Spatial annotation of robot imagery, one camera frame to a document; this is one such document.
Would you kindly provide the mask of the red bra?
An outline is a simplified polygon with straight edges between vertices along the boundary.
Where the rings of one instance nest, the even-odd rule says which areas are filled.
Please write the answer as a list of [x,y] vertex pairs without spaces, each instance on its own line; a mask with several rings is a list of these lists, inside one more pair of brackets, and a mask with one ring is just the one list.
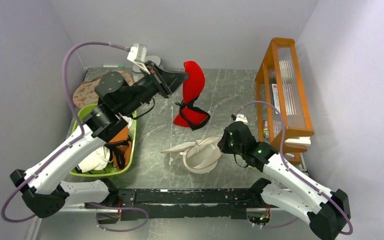
[[189,77],[182,86],[183,99],[176,103],[179,106],[179,113],[174,118],[173,124],[194,131],[204,127],[211,118],[207,111],[194,106],[205,87],[206,78],[196,62],[186,61],[183,65],[184,71]]

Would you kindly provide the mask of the beige mesh laundry bag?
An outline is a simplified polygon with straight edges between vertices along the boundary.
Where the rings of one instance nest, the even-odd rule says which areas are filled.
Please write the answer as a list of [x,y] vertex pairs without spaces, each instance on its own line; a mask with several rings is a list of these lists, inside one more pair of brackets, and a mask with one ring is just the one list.
[[182,155],[183,165],[188,171],[194,174],[206,174],[217,166],[222,156],[222,152],[217,146],[221,139],[221,135],[211,135],[204,139],[178,144],[162,150],[161,153],[179,153]]

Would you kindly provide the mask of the orange bra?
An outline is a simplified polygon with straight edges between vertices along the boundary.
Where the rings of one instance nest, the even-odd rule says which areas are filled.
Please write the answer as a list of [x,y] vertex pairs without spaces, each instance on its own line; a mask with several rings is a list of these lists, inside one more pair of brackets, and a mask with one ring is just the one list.
[[133,140],[129,128],[124,127],[109,143],[105,145],[110,151],[110,160],[117,171],[124,170],[131,161]]

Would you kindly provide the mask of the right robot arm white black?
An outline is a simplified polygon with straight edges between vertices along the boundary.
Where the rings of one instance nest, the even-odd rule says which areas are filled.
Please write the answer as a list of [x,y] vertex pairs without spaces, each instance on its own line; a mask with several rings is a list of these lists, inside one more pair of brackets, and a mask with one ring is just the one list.
[[284,190],[271,180],[256,181],[250,193],[255,207],[274,205],[306,222],[321,240],[334,240],[349,223],[351,210],[348,195],[341,189],[325,187],[283,161],[269,143],[256,141],[242,121],[228,125],[217,146],[224,154],[240,156],[247,167],[273,177],[287,187]]

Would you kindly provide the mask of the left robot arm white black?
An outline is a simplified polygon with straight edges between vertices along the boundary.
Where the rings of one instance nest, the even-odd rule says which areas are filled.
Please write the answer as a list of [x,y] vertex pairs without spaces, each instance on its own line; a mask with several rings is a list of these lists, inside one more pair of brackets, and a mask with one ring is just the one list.
[[142,78],[132,85],[117,71],[104,74],[95,87],[98,105],[73,135],[35,166],[11,173],[12,182],[36,217],[50,217],[65,205],[97,203],[112,208],[118,203],[118,190],[106,178],[93,182],[64,179],[89,154],[122,131],[128,125],[126,117],[152,101],[155,95],[168,98],[190,76],[186,72],[162,69],[152,61],[147,61],[145,67]]

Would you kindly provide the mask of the white mesh laundry bag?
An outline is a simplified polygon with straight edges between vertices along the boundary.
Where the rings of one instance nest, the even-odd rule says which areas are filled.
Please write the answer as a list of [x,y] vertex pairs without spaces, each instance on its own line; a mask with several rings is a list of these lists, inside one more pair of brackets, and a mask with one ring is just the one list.
[[157,55],[148,55],[143,60],[137,60],[133,62],[132,66],[132,72],[134,74],[140,74],[142,71],[145,70],[145,63],[152,62],[155,65],[161,67],[162,66],[162,59]]

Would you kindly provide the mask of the orange wooden rack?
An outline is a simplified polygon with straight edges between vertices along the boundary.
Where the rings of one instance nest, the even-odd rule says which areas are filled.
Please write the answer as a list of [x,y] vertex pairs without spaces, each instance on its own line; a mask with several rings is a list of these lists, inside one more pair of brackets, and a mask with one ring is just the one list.
[[256,105],[259,140],[267,140],[278,149],[285,122],[285,158],[293,165],[302,164],[302,153],[308,150],[315,132],[292,38],[275,37],[270,41],[255,77],[255,92],[257,101],[274,106]]

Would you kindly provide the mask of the green white marker pen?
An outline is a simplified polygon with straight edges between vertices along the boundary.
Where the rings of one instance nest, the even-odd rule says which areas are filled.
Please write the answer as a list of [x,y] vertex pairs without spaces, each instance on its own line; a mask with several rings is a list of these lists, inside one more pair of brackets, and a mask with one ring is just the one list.
[[124,65],[110,65],[110,64],[106,64],[106,65],[103,65],[102,66],[103,68],[124,68],[125,66]]

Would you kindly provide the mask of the floral patterned fabric pad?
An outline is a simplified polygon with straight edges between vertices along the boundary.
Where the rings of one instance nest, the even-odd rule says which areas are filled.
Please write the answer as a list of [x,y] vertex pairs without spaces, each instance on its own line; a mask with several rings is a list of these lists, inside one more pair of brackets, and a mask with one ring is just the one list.
[[99,85],[102,77],[105,74],[101,74],[91,81],[83,82],[73,93],[72,101],[78,108],[83,108],[90,104],[96,104],[99,96],[95,92],[95,87]]

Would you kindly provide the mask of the green plastic basin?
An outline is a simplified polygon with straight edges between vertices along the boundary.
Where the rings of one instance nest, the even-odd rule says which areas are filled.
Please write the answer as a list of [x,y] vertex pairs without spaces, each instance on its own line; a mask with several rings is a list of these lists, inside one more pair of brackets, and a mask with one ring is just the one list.
[[109,143],[90,153],[69,172],[77,177],[105,178],[126,172],[132,164],[136,121],[124,116],[128,125]]

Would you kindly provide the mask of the white bras in basin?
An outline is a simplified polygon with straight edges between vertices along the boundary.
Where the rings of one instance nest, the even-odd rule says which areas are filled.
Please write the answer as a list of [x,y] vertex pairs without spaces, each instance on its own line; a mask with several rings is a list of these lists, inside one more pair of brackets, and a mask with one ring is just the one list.
[[[133,124],[133,119],[130,117],[124,117],[124,120],[127,121],[127,127],[129,129],[129,135],[130,135],[130,128]],[[116,172],[120,172],[113,167],[113,161],[110,160],[110,157],[111,157],[110,150],[106,147],[106,144],[105,144],[104,146],[98,148],[97,150],[89,154],[86,158],[84,158],[84,160],[82,160],[76,166],[75,170],[78,173],[86,173],[86,172],[89,173],[91,171],[106,172],[106,168],[108,166],[111,166],[113,170],[115,170]]]

